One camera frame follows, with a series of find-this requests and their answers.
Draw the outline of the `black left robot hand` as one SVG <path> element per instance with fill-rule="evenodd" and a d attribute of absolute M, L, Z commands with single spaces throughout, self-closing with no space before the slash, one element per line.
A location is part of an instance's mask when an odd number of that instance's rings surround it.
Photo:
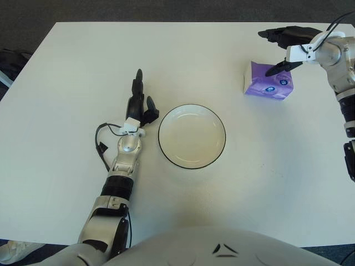
<path fill-rule="evenodd" d="M 136 77 L 133 80 L 131 88 L 132 96 L 128 100 L 126 109 L 126 119 L 132 118 L 140 122 L 140 127 L 146 124 L 151 124 L 159 118 L 159 110 L 156 108 L 155 103 L 151 96 L 146 98 L 147 110 L 144 110 L 144 84 L 143 72 L 138 69 Z"/>

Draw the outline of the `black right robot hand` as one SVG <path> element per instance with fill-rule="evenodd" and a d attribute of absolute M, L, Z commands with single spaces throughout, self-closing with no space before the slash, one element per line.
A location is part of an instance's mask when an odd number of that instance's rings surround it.
<path fill-rule="evenodd" d="M 287 49 L 293 45 L 308 44 L 321 31 L 310 27 L 288 26 L 282 28 L 259 31 L 258 35 L 271 43 L 277 43 L 279 47 Z M 273 76 L 283 71 L 291 71 L 302 65 L 302 62 L 288 62 L 286 59 L 272 66 L 265 76 Z"/>

